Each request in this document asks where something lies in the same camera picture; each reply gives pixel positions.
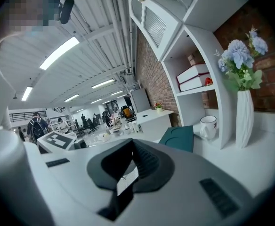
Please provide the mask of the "person's white t-shirt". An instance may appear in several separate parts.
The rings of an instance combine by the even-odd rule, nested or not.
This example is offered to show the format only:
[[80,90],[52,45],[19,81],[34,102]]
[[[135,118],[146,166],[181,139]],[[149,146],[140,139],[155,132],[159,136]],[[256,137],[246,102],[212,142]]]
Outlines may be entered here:
[[54,226],[29,165],[24,143],[9,130],[14,94],[0,72],[0,226]]

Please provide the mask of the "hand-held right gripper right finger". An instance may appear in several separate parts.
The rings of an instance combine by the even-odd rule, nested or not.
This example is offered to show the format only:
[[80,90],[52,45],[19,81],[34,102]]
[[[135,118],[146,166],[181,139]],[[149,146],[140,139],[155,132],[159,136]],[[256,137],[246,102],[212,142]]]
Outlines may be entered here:
[[171,179],[158,191],[138,193],[119,216],[120,226],[213,226],[225,220],[214,203],[238,210],[249,206],[252,196],[237,180],[205,158],[187,151],[149,142],[174,161]]

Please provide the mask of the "white side table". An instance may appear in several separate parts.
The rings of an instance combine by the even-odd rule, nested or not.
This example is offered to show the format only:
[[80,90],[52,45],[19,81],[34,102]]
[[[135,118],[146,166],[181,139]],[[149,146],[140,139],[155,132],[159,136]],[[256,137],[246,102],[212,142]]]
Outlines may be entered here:
[[140,113],[137,113],[136,122],[143,133],[159,136],[164,134],[165,131],[171,127],[170,115],[173,114],[173,111],[163,110],[161,113],[158,113],[156,110],[145,110]]

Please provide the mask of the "dark teal box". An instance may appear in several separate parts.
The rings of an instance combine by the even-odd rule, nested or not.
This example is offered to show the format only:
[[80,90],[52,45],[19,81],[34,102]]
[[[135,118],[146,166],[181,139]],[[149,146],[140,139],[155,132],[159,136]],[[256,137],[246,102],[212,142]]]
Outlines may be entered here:
[[166,130],[159,143],[192,153],[194,149],[193,126],[170,127]]

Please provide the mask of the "white ribbed vase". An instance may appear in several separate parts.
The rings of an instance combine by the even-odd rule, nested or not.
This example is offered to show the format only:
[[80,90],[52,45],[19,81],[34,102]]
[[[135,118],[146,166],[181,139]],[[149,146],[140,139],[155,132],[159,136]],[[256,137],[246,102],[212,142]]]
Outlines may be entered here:
[[235,143],[240,149],[245,148],[251,137],[254,123],[254,107],[249,90],[237,92]]

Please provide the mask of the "blue artificial flowers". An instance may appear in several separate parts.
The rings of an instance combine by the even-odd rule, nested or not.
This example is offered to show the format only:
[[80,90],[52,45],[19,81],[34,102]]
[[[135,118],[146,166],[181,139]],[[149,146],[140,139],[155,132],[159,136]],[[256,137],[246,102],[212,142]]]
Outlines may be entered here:
[[267,43],[258,35],[254,27],[246,34],[248,43],[232,40],[223,53],[216,51],[218,67],[225,75],[224,84],[233,91],[259,89],[262,71],[254,70],[255,59],[268,52]]

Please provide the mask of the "white shelf unit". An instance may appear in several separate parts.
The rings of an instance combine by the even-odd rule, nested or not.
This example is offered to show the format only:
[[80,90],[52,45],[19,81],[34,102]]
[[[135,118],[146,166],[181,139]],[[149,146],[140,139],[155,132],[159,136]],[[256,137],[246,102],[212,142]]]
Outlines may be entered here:
[[[155,0],[181,22],[168,50],[159,61],[139,30],[137,76],[151,103],[161,102],[174,112],[176,125],[193,125],[200,134],[200,119],[214,109],[217,134],[208,140],[219,149],[235,132],[236,95],[223,83],[216,51],[223,52],[215,31],[248,0]],[[177,76],[196,64],[206,64],[213,84],[181,92]]]

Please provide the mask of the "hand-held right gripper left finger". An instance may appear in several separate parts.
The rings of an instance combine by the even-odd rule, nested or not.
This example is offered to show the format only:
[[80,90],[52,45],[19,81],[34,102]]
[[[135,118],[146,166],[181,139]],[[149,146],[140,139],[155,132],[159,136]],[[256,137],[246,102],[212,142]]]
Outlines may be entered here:
[[132,139],[43,154],[55,179],[84,208],[115,221],[116,197],[135,183]]

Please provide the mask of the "orange black office chair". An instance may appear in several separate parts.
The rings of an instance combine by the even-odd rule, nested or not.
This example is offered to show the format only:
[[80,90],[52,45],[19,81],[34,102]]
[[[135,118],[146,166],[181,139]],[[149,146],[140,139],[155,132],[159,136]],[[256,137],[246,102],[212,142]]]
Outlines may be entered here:
[[130,110],[129,107],[123,106],[121,108],[122,114],[125,117],[125,121],[132,122],[136,120],[136,116],[133,110]]

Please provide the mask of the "white glass cabinet door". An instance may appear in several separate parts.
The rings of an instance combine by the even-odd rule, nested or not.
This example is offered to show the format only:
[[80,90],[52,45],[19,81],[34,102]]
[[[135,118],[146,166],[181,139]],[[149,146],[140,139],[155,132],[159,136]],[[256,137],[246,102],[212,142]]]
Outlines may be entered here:
[[178,29],[180,20],[155,0],[128,0],[129,14],[160,61]]

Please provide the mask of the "white mug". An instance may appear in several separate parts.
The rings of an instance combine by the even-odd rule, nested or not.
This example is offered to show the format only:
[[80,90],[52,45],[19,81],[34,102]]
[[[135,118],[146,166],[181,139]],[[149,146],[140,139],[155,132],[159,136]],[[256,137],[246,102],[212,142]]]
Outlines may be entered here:
[[215,116],[204,116],[200,119],[201,137],[211,140],[215,137],[217,132],[217,118]]

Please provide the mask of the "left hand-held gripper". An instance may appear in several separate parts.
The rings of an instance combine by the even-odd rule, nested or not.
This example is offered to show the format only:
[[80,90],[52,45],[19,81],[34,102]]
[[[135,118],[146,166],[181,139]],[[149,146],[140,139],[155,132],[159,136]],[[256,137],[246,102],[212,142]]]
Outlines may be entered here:
[[47,153],[58,153],[74,150],[75,137],[52,131],[37,139],[37,146]]

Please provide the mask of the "white trash bin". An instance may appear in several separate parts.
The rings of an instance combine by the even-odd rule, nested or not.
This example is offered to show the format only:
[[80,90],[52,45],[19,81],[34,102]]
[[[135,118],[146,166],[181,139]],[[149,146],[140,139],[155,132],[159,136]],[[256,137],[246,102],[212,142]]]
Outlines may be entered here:
[[133,130],[133,132],[140,133],[140,126],[136,121],[129,122],[128,125]]

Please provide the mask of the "white desk with drawers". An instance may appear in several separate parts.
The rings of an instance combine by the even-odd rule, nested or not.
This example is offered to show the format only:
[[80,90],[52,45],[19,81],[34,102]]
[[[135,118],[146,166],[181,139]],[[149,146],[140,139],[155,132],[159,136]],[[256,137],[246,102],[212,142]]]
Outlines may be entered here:
[[219,149],[194,138],[193,152],[239,181],[255,197],[275,184],[275,113],[256,112],[248,145],[238,148],[231,139]]

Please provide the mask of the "red hardcover book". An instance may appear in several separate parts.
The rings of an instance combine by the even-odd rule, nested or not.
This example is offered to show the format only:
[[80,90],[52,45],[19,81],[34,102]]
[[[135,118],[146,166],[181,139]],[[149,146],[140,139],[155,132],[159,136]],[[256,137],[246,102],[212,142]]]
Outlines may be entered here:
[[194,78],[195,76],[209,73],[208,67],[206,64],[196,64],[189,67],[187,70],[183,71],[177,76],[177,81],[179,84],[188,81],[189,79]]

